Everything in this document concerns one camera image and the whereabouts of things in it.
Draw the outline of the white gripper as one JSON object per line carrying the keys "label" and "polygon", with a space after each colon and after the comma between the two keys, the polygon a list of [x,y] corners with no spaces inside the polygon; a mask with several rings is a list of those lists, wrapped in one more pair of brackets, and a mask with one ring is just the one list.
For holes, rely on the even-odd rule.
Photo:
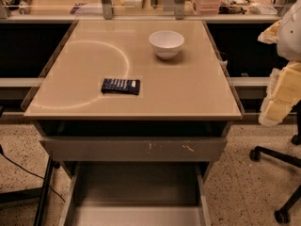
{"label": "white gripper", "polygon": [[301,63],[296,62],[301,61],[301,0],[296,0],[281,21],[261,32],[258,41],[277,43],[278,55],[291,60],[281,70],[272,70],[261,104],[259,123],[274,126],[280,124],[301,101]]}

